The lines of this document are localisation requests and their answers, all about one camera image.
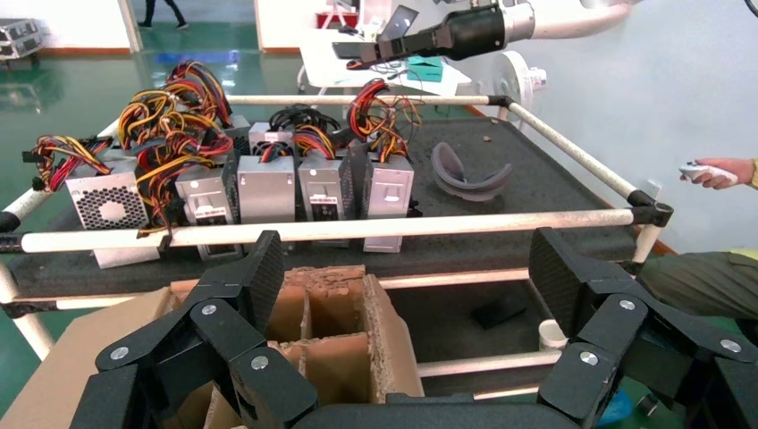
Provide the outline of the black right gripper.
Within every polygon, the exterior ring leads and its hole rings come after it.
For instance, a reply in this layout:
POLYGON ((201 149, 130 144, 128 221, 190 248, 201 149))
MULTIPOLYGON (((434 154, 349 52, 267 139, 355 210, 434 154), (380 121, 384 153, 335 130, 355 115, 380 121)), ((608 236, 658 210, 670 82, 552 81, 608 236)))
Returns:
POLYGON ((398 38, 378 38, 358 44, 358 59, 346 63, 349 71, 367 70, 411 56, 445 56, 461 61, 490 53, 505 45, 505 23, 499 6, 480 6, 448 13, 436 26, 398 38))

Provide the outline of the person's hand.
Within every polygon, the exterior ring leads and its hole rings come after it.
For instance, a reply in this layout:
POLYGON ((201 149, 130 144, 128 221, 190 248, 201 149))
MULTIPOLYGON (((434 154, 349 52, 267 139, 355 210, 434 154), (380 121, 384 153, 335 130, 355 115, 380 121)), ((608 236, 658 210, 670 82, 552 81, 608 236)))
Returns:
POLYGON ((734 184, 722 175, 714 176, 705 173, 692 180, 694 184, 701 184, 707 189, 727 189, 737 185, 746 185, 757 188, 757 159, 756 158, 701 158, 696 162, 701 165, 709 165, 730 172, 737 177, 734 184))

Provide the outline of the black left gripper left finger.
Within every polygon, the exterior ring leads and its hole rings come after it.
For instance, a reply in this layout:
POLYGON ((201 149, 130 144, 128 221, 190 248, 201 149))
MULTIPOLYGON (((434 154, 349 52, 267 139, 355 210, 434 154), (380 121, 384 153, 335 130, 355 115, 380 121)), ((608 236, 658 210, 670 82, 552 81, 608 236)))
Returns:
POLYGON ((281 237, 264 231, 246 257, 204 272, 182 304, 106 346, 74 428, 162 428, 212 383, 249 428, 292 428, 316 410, 316 388, 266 327, 282 288, 281 237))

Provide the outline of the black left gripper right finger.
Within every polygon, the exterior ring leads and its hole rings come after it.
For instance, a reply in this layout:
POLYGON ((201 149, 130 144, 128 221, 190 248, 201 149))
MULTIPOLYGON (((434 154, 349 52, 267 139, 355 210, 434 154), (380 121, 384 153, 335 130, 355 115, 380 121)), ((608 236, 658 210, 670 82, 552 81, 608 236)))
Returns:
POLYGON ((685 412, 688 428, 757 425, 757 348, 654 298, 624 268, 577 253, 555 230, 531 241, 531 282, 568 345, 537 401, 592 428, 624 378, 685 412))

